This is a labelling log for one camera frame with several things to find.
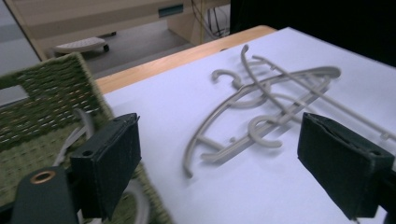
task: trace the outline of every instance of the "dark background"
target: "dark background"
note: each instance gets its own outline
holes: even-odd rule
[[[291,27],[396,67],[396,0],[231,0],[231,34]]]

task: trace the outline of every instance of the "wooden table edge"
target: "wooden table edge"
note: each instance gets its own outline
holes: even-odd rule
[[[102,94],[116,91],[122,87],[131,85],[148,77],[153,77],[167,70],[179,67],[186,63],[202,59],[209,55],[218,53],[222,49],[235,47],[250,40],[269,35],[276,30],[269,26],[256,26],[246,31],[236,33],[214,40],[203,45],[185,49],[181,52],[144,63],[136,67],[125,69],[113,75],[98,78],[96,83]]]

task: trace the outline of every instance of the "woven basket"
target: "woven basket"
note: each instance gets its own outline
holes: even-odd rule
[[[95,130],[113,119],[79,53],[0,77],[0,90],[18,85],[29,97],[0,108],[0,206],[14,200],[25,175],[53,164],[64,140],[79,126],[73,115],[75,108],[91,112]],[[70,151],[83,141],[77,141]],[[142,162],[132,178],[140,181],[150,201],[149,222],[171,223]],[[134,198],[123,195],[111,223],[133,223],[134,215]]]

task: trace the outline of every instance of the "white table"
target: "white table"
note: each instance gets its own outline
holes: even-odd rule
[[[257,54],[293,72],[318,66],[336,66],[341,76],[332,81],[326,95],[396,131],[396,69],[337,48],[287,28],[248,42],[247,56]],[[182,170],[184,150],[205,117],[235,92],[231,80],[214,83],[212,71],[242,71],[242,46],[224,50],[155,77],[107,93],[106,101],[116,116],[136,112],[143,163],[148,177],[176,223],[350,223],[315,178],[297,159],[300,126],[276,136],[278,149],[253,145],[219,165],[203,162],[198,147],[188,179]],[[395,142],[379,135],[321,100],[312,104],[320,115],[335,119],[391,151]],[[265,113],[260,108],[253,111]],[[230,115],[233,122],[220,124],[211,134],[223,137],[229,130],[246,132],[253,112]],[[386,212],[361,223],[382,223]]]

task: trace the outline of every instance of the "floor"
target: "floor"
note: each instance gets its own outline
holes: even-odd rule
[[[230,6],[217,8],[220,30],[227,31],[230,26],[229,10]],[[210,14],[212,30],[217,30],[218,26],[213,12]],[[206,27],[209,27],[208,21],[206,17]],[[105,77],[193,47],[193,44],[168,30],[166,20],[117,31],[116,35],[101,37],[109,45],[109,52],[97,49],[83,53],[94,78]],[[206,35],[205,41],[211,40],[213,37]]]

